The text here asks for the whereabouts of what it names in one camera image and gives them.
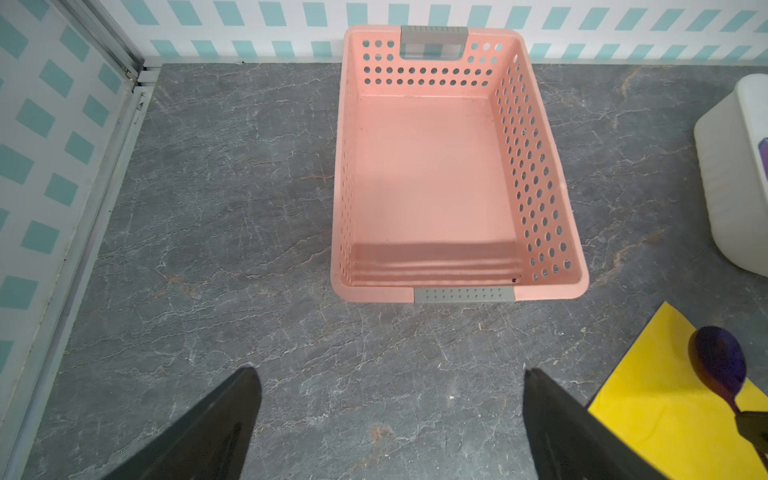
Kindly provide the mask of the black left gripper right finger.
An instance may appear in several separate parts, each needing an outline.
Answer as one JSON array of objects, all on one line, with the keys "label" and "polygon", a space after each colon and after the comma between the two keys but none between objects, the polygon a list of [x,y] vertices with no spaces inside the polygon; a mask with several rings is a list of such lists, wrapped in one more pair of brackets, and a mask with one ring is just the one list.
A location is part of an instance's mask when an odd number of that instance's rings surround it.
[{"label": "black left gripper right finger", "polygon": [[540,479],[662,479],[544,371],[524,373],[523,420]]}]

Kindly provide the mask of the purple metal spoon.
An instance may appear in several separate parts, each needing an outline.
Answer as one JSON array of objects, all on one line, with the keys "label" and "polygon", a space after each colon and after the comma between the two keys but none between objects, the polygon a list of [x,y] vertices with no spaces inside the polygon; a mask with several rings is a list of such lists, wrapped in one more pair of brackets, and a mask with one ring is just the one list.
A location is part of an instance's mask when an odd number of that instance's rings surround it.
[{"label": "purple metal spoon", "polygon": [[745,384],[747,367],[735,336],[717,326],[699,328],[689,340],[688,354],[699,380],[739,415],[736,397]]}]

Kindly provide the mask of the white plastic tub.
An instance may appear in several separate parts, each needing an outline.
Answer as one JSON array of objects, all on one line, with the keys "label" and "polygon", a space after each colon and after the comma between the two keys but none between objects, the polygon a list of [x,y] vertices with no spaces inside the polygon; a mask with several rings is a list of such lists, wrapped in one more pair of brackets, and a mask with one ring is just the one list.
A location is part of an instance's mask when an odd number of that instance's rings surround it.
[{"label": "white plastic tub", "polygon": [[749,74],[694,126],[710,229],[736,266],[767,275],[767,76]]}]

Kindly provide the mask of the yellow paper napkin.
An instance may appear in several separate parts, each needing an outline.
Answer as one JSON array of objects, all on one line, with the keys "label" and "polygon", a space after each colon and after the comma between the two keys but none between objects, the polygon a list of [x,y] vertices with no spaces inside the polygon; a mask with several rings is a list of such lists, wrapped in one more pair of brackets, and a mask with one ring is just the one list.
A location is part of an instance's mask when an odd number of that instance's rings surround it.
[{"label": "yellow paper napkin", "polygon": [[663,303],[588,408],[669,479],[764,479],[753,445],[726,402],[696,375],[694,326]]}]

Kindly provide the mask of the pink perforated plastic basket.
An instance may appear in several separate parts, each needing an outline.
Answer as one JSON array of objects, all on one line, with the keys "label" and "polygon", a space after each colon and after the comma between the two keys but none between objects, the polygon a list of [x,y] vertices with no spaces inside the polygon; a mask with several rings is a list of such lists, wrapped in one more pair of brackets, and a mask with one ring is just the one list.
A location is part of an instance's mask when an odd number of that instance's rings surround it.
[{"label": "pink perforated plastic basket", "polygon": [[574,299],[589,273],[523,37],[344,37],[330,280],[359,303]]}]

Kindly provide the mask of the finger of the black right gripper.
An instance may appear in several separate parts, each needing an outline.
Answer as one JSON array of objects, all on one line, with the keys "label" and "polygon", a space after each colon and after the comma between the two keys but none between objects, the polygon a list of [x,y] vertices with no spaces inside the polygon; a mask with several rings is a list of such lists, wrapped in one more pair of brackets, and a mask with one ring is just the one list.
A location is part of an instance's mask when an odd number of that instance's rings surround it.
[{"label": "finger of the black right gripper", "polygon": [[764,467],[767,467],[768,413],[742,411],[735,415],[739,434],[755,448]]}]

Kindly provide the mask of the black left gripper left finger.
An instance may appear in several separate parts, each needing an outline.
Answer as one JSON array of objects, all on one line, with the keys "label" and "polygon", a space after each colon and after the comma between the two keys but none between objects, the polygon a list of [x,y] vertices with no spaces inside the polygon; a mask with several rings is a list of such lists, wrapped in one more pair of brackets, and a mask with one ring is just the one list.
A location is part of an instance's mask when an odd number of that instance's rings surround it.
[{"label": "black left gripper left finger", "polygon": [[237,369],[108,479],[238,479],[262,401],[252,366]]}]

